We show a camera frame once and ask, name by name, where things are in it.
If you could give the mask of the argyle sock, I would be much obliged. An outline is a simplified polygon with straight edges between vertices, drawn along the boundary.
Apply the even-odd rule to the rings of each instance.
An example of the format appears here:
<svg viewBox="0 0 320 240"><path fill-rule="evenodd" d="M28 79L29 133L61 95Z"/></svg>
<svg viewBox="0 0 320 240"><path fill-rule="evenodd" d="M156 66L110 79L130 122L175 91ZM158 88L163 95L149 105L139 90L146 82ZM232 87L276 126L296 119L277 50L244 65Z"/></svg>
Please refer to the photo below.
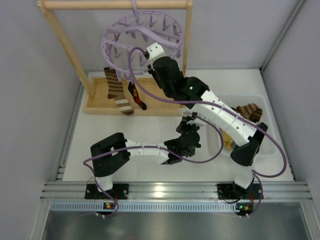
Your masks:
<svg viewBox="0 0 320 240"><path fill-rule="evenodd" d="M147 105L140 99L139 93L137 91L136 85L132 82L128 84L128 91L130 92L134 102L143 110L147 110Z"/></svg>

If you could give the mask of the purple round clip hanger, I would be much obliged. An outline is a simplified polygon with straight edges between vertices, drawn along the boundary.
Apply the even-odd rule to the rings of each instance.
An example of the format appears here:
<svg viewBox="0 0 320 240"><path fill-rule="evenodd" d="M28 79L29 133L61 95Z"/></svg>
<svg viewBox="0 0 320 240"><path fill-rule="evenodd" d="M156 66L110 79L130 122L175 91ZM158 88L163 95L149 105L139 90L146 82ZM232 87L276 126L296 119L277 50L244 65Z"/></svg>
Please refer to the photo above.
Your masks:
<svg viewBox="0 0 320 240"><path fill-rule="evenodd" d="M107 26L102 37L101 51L115 79L130 80L128 54L132 48L144 50L154 43L160 44L171 58L182 55L183 28L171 15L158 10L138 10L136 2L132 13Z"/></svg>

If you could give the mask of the brown striped sock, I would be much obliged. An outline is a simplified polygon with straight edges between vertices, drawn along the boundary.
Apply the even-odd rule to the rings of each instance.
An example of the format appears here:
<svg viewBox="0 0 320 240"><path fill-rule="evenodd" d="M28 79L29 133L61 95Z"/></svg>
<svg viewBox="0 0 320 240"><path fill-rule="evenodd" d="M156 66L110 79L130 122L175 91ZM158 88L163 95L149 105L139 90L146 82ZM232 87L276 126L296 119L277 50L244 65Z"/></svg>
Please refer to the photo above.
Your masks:
<svg viewBox="0 0 320 240"><path fill-rule="evenodd" d="M235 111L239 113L242 117L244 117L247 120L250 120L253 123L258 123L263 116L263 109L255 103L237 106L235 108Z"/></svg>
<svg viewBox="0 0 320 240"><path fill-rule="evenodd" d="M109 67L105 67L103 70L108 85L107 98L115 101L118 110L122 114L132 115L134 109L124 94L123 84L118 80L117 72Z"/></svg>

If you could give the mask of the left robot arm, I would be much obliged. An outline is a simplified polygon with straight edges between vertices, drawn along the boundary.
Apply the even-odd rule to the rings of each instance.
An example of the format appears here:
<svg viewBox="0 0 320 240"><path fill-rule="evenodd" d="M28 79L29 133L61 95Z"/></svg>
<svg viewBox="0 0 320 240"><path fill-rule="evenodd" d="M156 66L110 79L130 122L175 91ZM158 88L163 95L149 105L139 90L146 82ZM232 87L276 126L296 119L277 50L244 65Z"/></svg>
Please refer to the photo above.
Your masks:
<svg viewBox="0 0 320 240"><path fill-rule="evenodd" d="M112 176L129 161L149 161L160 165L174 165L183 159L195 155L200 148L200 126L193 118L184 116L176 128L178 138L163 143L151 144L128 140L122 132L93 144L90 147L94 180L98 183L98 192L110 192L113 189Z"/></svg>

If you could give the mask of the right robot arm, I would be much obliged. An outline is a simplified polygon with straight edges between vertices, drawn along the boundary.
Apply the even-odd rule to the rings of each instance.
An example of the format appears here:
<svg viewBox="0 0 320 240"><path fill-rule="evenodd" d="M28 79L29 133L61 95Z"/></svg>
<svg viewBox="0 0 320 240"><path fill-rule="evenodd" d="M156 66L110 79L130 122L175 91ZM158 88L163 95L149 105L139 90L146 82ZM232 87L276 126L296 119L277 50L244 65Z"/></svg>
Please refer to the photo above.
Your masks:
<svg viewBox="0 0 320 240"><path fill-rule="evenodd" d="M186 106L199 120L216 125L233 139L236 144L230 154L236 166L233 182L247 190L254 180L254 158L260 150L267 125L243 118L199 78L185 77L177 62L169 56L150 57L149 60L148 73L164 92L164 102Z"/></svg>

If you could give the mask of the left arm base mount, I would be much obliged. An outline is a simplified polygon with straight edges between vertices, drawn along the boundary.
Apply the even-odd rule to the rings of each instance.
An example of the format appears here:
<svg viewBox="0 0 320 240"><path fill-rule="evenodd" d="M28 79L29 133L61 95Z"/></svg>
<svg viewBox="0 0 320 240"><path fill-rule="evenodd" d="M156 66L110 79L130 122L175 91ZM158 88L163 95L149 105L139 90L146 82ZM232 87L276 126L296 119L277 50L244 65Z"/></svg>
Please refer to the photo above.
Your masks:
<svg viewBox="0 0 320 240"><path fill-rule="evenodd" d="M127 194L129 193L129 184L126 183L116 183L113 185L111 190L106 190L106 192L118 200L127 200ZM96 213L102 216L110 215L116 209L116 203L101 192L95 183L87 184L84 198L86 200L108 200L110 202L103 203L103 211L97 211Z"/></svg>

